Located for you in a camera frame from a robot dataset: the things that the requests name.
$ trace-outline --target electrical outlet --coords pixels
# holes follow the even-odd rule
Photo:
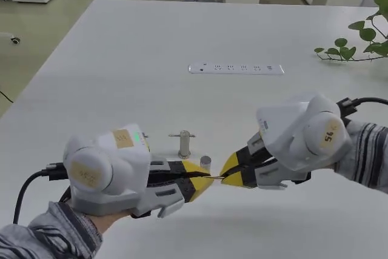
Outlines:
[[[248,64],[213,64],[193,63],[189,65],[189,72],[207,74],[245,74],[245,75],[283,75],[280,65],[248,65]]]

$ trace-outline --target plant stem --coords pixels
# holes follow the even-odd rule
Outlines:
[[[370,22],[372,23],[372,27],[374,27],[384,37],[384,39],[387,39],[387,36],[383,34],[383,32],[379,30],[377,26],[375,26],[375,23],[373,22],[373,18],[370,20]]]
[[[341,59],[335,59],[335,58],[331,58],[330,56],[328,58],[322,58],[321,56],[319,56],[319,54],[316,54],[321,60],[330,60],[330,61],[343,61]],[[380,56],[380,57],[375,57],[375,58],[368,58],[368,59],[355,59],[355,58],[352,58],[352,61],[354,62],[360,62],[360,61],[373,61],[373,60],[376,60],[376,59],[381,59],[381,58],[386,58],[384,56]]]

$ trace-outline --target table surface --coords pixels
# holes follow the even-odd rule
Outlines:
[[[372,8],[96,0],[0,120],[0,222],[11,222],[24,180],[60,162],[74,133],[130,122],[155,154],[173,157],[187,129],[193,159],[217,174],[257,130],[255,110],[302,92],[387,97],[382,63],[328,64],[313,53]],[[191,62],[281,64],[283,76],[191,75]],[[387,108],[353,119],[388,124]],[[27,224],[57,200],[66,181],[35,181],[21,212]],[[216,184],[165,218],[123,219],[98,258],[379,258],[388,254],[388,197],[330,170],[286,191]]]

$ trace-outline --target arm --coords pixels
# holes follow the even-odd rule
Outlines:
[[[388,193],[388,128],[350,121],[352,150],[334,166],[349,180]]]
[[[11,224],[0,230],[0,258],[93,258],[101,234],[126,215],[89,217],[65,203],[50,203],[28,227]]]

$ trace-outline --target chair wheel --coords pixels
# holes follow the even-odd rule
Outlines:
[[[14,43],[15,45],[20,44],[20,39],[19,39],[19,38],[12,38],[11,41],[12,41],[12,43]]]

